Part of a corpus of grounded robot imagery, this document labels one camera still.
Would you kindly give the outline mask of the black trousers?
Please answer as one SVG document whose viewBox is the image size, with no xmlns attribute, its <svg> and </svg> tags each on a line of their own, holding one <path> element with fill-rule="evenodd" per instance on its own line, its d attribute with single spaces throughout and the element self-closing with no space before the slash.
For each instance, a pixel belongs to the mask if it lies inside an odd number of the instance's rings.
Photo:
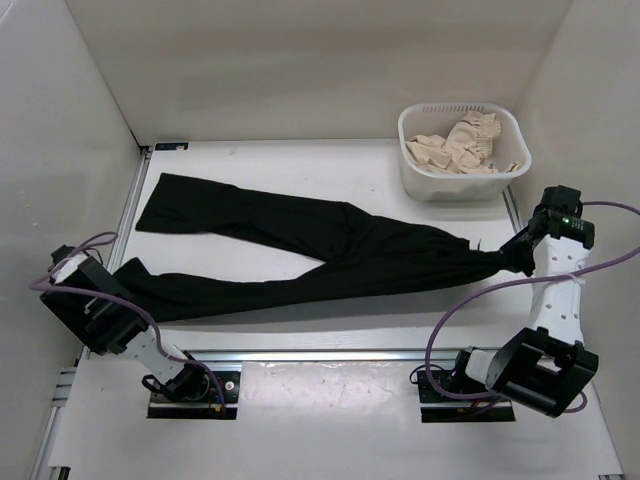
<svg viewBox="0 0 640 480">
<path fill-rule="evenodd" d="M 516 268 L 500 251 L 430 225 L 372 215 L 352 204 L 242 189 L 164 173 L 135 226 L 168 235 L 214 234 L 318 261 L 296 278 L 234 282 L 154 275 L 134 257 L 114 272 L 158 323 L 288 305 L 434 291 Z"/>
</svg>

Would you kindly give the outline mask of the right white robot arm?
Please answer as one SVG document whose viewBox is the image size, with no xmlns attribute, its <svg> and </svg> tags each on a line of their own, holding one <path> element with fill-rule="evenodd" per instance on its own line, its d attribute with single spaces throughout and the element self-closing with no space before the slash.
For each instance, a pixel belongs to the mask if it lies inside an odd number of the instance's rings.
<svg viewBox="0 0 640 480">
<path fill-rule="evenodd" d="M 576 273 L 588 260 L 595 227 L 581 214 L 579 191 L 548 187 L 526 227 L 501 247 L 510 270 L 535 282 L 531 324 L 495 353 L 461 351 L 448 380 L 455 396 L 488 392 L 555 418 L 593 378 L 599 358 L 584 346 Z"/>
</svg>

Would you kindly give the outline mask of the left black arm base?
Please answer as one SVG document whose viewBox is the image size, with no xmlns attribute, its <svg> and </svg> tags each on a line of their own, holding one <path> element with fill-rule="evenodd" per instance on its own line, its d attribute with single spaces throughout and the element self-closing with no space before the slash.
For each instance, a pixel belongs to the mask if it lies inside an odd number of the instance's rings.
<svg viewBox="0 0 640 480">
<path fill-rule="evenodd" d="M 200 367 L 185 366 L 178 375 L 161 383 L 145 375 L 141 384 L 150 392 L 150 419 L 235 420 L 241 389 L 241 371 L 214 370 L 217 383 Z"/>
</svg>

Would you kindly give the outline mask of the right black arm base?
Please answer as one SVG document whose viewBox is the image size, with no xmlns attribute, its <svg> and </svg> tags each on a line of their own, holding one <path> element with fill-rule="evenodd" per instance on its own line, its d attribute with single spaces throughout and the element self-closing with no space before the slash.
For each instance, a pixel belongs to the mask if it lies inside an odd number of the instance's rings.
<svg viewBox="0 0 640 480">
<path fill-rule="evenodd" d="M 462 401 L 445 397 L 428 382 L 425 366 L 409 374 L 409 382 L 417 387 L 423 424 L 509 423 L 516 417 L 509 400 Z"/>
</svg>

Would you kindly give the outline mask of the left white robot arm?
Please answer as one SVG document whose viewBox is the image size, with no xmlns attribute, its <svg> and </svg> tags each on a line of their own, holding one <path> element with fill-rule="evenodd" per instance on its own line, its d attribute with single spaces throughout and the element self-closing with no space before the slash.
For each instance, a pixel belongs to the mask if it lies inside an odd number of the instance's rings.
<svg viewBox="0 0 640 480">
<path fill-rule="evenodd" d="M 133 297 L 91 255 L 63 245 L 52 254 L 50 277 L 41 302 L 97 355 L 136 360 L 149 371 L 141 380 L 151 393 L 170 402 L 218 400 L 217 382 L 188 353 L 158 338 L 149 322 L 113 297 Z"/>
</svg>

